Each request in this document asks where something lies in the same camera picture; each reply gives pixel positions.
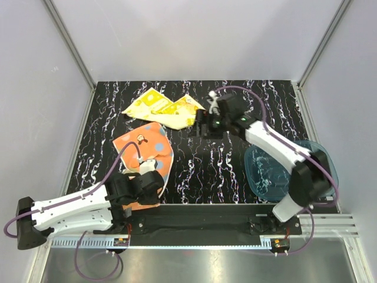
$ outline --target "metallic floor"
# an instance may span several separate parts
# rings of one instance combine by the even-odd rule
[[[303,245],[292,239],[292,250]],[[81,271],[93,278],[106,276],[116,260],[99,250],[82,249]],[[88,282],[74,271],[73,249],[51,249],[42,282]],[[121,254],[123,271],[106,282],[356,282],[341,239],[314,239],[307,250],[292,256],[260,256],[247,251],[137,250]]]

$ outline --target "cloth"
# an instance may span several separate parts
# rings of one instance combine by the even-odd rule
[[[116,138],[113,141],[113,145],[117,151],[120,152],[128,142],[135,142],[138,145],[143,161],[151,159],[156,161],[156,171],[158,171],[164,179],[164,187],[158,190],[158,194],[162,195],[169,179],[174,160],[174,153],[170,146],[169,139],[166,137],[165,130],[156,122],[149,123]],[[134,146],[128,146],[123,152],[121,160],[128,172],[140,171],[140,164],[137,157],[137,151]],[[136,210],[149,208],[151,206],[143,206],[135,203],[132,204],[131,207],[133,210]]]
[[[171,129],[180,130],[194,124],[198,109],[204,108],[188,94],[172,102],[154,88],[150,88],[122,113],[132,118],[156,121]]]

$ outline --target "transparent blue container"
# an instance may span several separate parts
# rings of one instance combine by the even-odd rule
[[[294,143],[305,147],[312,152],[321,150],[326,153],[329,161],[331,175],[338,185],[339,180],[326,149],[318,143],[309,140],[298,140]],[[268,201],[281,200],[288,192],[290,174],[288,171],[264,150],[257,146],[250,146],[244,155],[246,176],[253,193],[261,199]],[[323,195],[334,194],[334,188]]]

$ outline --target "white wall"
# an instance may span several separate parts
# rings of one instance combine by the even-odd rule
[[[42,1],[0,1],[1,225],[18,199],[58,196],[89,96]],[[2,234],[1,281],[25,282],[33,253]]]
[[[94,80],[298,80],[341,0],[54,0]]]
[[[339,175],[377,278],[377,2],[354,1],[304,86],[321,143]]]

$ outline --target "marble surface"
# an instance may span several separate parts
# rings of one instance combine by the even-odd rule
[[[150,87],[175,101],[191,95],[203,107],[210,90],[240,85],[253,90],[264,101],[267,122],[290,140],[307,139],[297,99],[290,81],[118,81],[100,82],[92,102],[84,135],[75,161],[68,193],[99,182],[111,167],[117,152],[112,141],[146,122],[121,112]],[[249,114],[260,116],[257,101],[243,94]],[[188,130],[167,129],[174,150],[174,163],[162,203],[257,203],[244,172],[244,153],[250,146],[238,137],[223,140],[187,137]],[[116,170],[123,170],[120,163]]]

